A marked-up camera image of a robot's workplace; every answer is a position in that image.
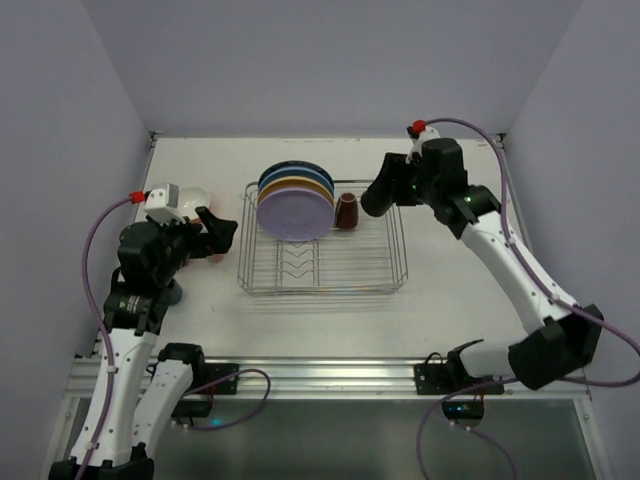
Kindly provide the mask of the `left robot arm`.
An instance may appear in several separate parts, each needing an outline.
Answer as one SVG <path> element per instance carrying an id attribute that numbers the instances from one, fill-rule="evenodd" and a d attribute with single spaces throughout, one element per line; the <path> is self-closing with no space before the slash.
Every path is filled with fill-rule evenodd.
<path id="1" fill-rule="evenodd" d="M 180 302 L 175 274 L 191 259 L 225 254 L 238 224 L 199 207 L 160 222 L 152 214 L 119 235 L 118 268 L 98 318 L 101 364 L 82 430 L 70 457 L 54 463 L 51 479 L 150 479 L 153 456 L 187 388 L 206 377 L 202 348 L 170 344 L 142 385 L 167 310 Z"/>

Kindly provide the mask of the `black cup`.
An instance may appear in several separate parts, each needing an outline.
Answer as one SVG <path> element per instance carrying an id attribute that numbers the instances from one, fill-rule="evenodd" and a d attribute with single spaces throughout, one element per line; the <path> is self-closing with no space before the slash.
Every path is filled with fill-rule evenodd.
<path id="1" fill-rule="evenodd" d="M 393 184 L 373 182 L 361 195 L 360 204 L 367 215 L 375 218 L 383 216 L 394 204 Z"/>

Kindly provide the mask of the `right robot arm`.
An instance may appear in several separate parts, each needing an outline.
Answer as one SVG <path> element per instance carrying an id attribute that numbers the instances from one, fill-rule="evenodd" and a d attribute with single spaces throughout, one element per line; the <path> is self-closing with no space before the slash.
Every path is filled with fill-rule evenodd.
<path id="1" fill-rule="evenodd" d="M 524 247 L 502 207 L 484 185 L 472 185 L 462 147 L 451 138 L 415 142 L 408 154 L 388 152 L 361 196 L 365 213 L 392 206 L 427 205 L 436 220 L 485 265 L 513 305 L 526 333 L 512 345 L 472 340 L 449 351 L 426 377 L 440 392 L 513 377 L 538 390 L 589 364 L 601 329 L 573 313 L 576 300 Z"/>

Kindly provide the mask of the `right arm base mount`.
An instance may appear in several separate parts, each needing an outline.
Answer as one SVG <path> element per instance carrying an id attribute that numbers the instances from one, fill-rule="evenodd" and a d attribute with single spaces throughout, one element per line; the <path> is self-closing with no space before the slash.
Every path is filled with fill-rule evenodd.
<path id="1" fill-rule="evenodd" d="M 468 392 L 471 400 L 445 401 L 441 410 L 447 420 L 453 421 L 465 427 L 476 427 L 480 424 L 485 414 L 485 399 L 487 396 L 500 396 L 505 392 L 502 385 L 494 385 L 479 389 L 482 383 L 493 382 L 491 376 L 472 377 L 464 369 L 459 359 L 460 352 L 452 351 L 446 356 L 438 352 L 431 353 L 423 362 L 413 367 L 414 383 L 418 395 L 450 395 L 461 389 L 475 386 Z"/>

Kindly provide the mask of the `orange bowl white inside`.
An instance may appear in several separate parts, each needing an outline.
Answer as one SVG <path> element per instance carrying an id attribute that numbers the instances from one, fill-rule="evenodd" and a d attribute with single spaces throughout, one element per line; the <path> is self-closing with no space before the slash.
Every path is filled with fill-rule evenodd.
<path id="1" fill-rule="evenodd" d="M 209 208 L 211 197 L 208 191 L 198 186 L 183 186 L 179 188 L 178 211 L 182 217 L 189 221 L 198 221 L 199 216 L 196 209 L 199 207 Z"/>

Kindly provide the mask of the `dark blue mug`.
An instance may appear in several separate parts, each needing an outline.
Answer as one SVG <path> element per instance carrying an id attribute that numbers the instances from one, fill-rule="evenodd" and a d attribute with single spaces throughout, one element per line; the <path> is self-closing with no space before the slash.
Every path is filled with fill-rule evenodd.
<path id="1" fill-rule="evenodd" d="M 170 306 L 174 306 L 178 304 L 181 301 L 183 296 L 183 289 L 180 286 L 180 284 L 175 279 L 172 279 L 167 286 L 167 290 L 168 290 L 168 304 Z"/>

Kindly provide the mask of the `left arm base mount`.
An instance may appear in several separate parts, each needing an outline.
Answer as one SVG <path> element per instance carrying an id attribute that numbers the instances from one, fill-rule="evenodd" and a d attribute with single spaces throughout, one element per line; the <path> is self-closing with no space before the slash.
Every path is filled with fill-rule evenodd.
<path id="1" fill-rule="evenodd" d="M 154 393 L 165 393 L 174 385 L 185 386 L 185 393 L 199 389 L 195 396 L 200 395 L 200 400 L 180 399 L 171 413 L 171 420 L 174 423 L 194 426 L 196 419 L 204 419 L 212 412 L 216 396 L 237 393 L 237 377 L 213 386 L 211 383 L 237 373 L 239 370 L 237 363 L 205 362 L 203 365 L 193 367 L 180 360 L 158 361 L 154 366 L 149 388 Z"/>

